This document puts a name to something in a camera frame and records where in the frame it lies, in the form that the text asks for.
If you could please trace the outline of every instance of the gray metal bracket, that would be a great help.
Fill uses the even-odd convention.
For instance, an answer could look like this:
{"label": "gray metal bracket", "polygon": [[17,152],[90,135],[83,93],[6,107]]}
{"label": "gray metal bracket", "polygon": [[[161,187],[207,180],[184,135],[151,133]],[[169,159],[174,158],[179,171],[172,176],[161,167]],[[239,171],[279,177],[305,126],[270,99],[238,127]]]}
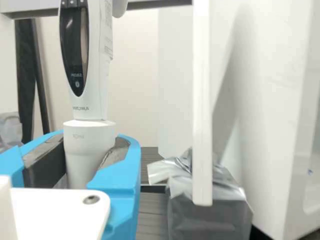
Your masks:
{"label": "gray metal bracket", "polygon": [[[11,19],[58,15],[60,0],[0,0],[0,13]],[[129,0],[127,10],[191,5],[192,0]]]}

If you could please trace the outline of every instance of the blue holder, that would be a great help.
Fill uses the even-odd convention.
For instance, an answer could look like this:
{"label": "blue holder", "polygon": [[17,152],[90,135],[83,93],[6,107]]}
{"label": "blue holder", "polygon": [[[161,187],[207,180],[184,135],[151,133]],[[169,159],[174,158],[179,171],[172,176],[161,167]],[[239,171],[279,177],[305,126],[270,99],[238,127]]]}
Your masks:
{"label": "blue holder", "polygon": [[[13,147],[0,154],[0,175],[11,177],[13,187],[24,187],[23,157],[40,144],[63,131],[56,131],[35,139],[21,147]],[[87,184],[90,190],[102,191],[110,197],[110,216],[102,240],[134,240],[139,214],[141,184],[141,148],[128,136],[119,135],[130,145],[124,160],[97,171]]]}

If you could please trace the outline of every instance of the gray plastic bag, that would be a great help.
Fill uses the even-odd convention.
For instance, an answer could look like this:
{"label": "gray plastic bag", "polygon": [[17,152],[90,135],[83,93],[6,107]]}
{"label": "gray plastic bag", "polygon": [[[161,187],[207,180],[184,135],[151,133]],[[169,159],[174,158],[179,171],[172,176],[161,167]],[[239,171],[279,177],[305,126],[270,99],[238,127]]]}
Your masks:
{"label": "gray plastic bag", "polygon": [[22,146],[22,124],[18,112],[0,113],[0,153]]}
{"label": "gray plastic bag", "polygon": [[169,240],[248,240],[253,212],[244,190],[223,166],[212,167],[212,206],[192,202],[192,153],[147,166],[149,183],[167,181]]}

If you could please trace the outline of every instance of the white vertical post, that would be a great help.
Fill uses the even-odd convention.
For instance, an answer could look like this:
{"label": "white vertical post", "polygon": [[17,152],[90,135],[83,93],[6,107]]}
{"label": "white vertical post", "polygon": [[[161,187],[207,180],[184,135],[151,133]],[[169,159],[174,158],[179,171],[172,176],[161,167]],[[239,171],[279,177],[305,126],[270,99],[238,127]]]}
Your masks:
{"label": "white vertical post", "polygon": [[10,189],[10,178],[0,176],[0,239],[18,240]]}
{"label": "white vertical post", "polygon": [[210,2],[193,1],[192,200],[212,205],[212,110],[210,84]]}

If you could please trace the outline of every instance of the metal screw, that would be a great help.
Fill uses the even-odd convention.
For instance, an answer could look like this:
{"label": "metal screw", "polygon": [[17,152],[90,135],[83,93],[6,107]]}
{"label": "metal screw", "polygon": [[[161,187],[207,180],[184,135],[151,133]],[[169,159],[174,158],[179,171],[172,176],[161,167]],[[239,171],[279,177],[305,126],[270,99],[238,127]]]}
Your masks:
{"label": "metal screw", "polygon": [[92,205],[92,204],[96,204],[99,201],[100,201],[100,197],[98,197],[96,195],[91,195],[91,196],[86,197],[83,200],[83,203],[86,205]]}

